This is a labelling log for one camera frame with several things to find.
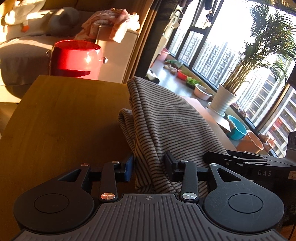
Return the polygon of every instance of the gray panel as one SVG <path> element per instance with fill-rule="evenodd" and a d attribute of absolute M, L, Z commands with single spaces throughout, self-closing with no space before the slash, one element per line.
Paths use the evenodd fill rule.
<path fill-rule="evenodd" d="M 84 226 L 64 234 L 40 235 L 23 231 L 15 241 L 146 241 L 146 240 L 286 240 L 275 230 L 257 235 L 232 234 L 214 226 L 196 204 L 173 194 L 124 194 L 102 204 Z"/>

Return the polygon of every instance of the red bowl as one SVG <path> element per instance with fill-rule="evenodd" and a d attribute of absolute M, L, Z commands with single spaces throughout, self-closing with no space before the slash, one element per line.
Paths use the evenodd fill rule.
<path fill-rule="evenodd" d="M 178 70 L 177 77 L 183 81 L 186 81 L 188 76 L 183 74 L 181 71 L 182 70 L 180 70 L 180 69 Z"/>

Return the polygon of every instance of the wooden tabletop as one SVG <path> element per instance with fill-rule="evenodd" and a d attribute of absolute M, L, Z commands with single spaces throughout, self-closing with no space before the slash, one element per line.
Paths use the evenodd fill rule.
<path fill-rule="evenodd" d="M 0 140 L 1 241 L 20 231 L 12 213 L 20 194 L 81 163 L 102 166 L 131 154 L 117 122 L 128 100 L 123 84 L 38 77 Z M 124 185 L 134 192 L 134 183 Z"/>

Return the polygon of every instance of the striped cloth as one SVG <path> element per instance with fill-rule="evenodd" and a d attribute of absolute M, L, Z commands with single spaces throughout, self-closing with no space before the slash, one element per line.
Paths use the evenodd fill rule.
<path fill-rule="evenodd" d="M 122 109 L 119 124 L 136 157 L 135 186 L 142 193 L 179 193 L 180 182 L 165 173 L 163 156 L 170 151 L 176 160 L 207 167 L 207 151 L 227 154 L 206 120 L 186 100 L 147 80 L 134 77 L 127 83 L 131 110 Z M 199 182 L 200 196 L 207 195 Z"/>

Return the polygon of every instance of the folded striped fabric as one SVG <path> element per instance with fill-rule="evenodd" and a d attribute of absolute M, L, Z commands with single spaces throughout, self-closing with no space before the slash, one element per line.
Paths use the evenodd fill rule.
<path fill-rule="evenodd" d="M 180 182 L 166 175 L 163 156 L 207 167 L 207 151 L 227 154 L 206 120 L 186 100 L 157 84 L 134 77 L 127 83 L 131 110 L 122 109 L 119 124 L 136 157 L 135 186 L 142 193 L 179 193 Z M 200 196 L 207 194 L 199 182 Z"/>

